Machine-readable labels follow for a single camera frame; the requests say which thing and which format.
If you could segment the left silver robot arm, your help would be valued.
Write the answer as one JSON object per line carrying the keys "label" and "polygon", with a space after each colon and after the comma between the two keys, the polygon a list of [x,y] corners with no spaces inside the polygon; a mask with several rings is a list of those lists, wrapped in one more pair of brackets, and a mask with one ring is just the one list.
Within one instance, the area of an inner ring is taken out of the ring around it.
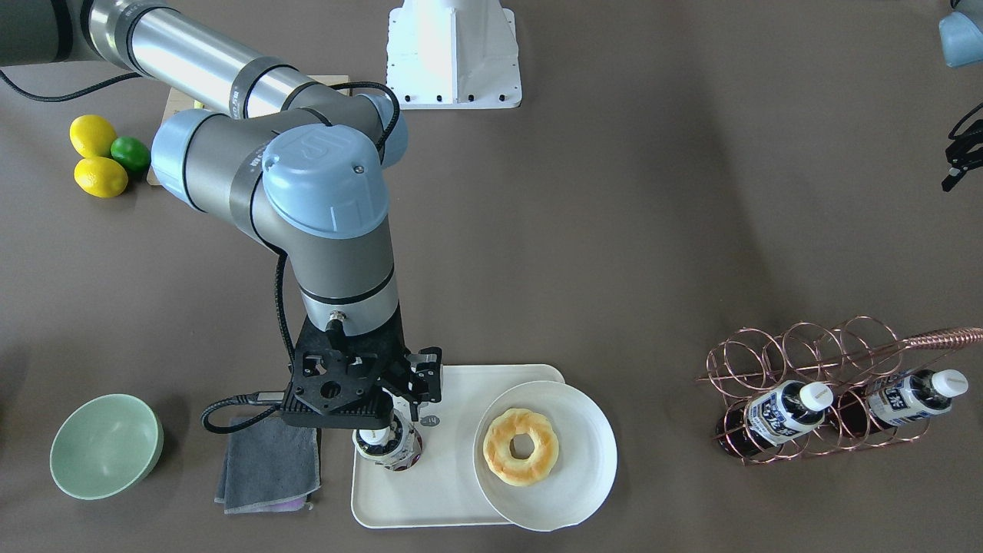
{"label": "left silver robot arm", "polygon": [[[982,2],[951,1],[952,13],[938,22],[938,34],[945,63],[951,68],[977,65],[982,61]],[[945,158],[948,174],[941,182],[944,192],[952,191],[970,171],[982,165],[982,104],[963,115],[948,133]]]}

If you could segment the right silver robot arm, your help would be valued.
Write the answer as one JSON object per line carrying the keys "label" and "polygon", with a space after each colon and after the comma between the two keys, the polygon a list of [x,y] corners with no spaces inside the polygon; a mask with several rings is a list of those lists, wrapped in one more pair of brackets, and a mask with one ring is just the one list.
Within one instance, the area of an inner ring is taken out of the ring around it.
{"label": "right silver robot arm", "polygon": [[404,342],[383,169],[406,150],[398,99],[385,85],[346,97],[161,1],[4,1],[2,64],[103,59],[203,102],[166,120],[152,171],[172,195],[234,225],[291,263],[306,308],[285,337],[284,391],[208,406],[262,406],[298,427],[379,430],[394,400],[419,419],[442,398],[438,347]]}

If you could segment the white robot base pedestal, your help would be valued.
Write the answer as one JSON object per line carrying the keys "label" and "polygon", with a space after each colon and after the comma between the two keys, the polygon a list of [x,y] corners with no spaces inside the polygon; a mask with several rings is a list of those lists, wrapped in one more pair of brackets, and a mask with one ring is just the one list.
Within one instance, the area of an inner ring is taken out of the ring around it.
{"label": "white robot base pedestal", "polygon": [[404,110],[521,105],[515,15],[498,1],[404,1],[389,12],[386,51]]}

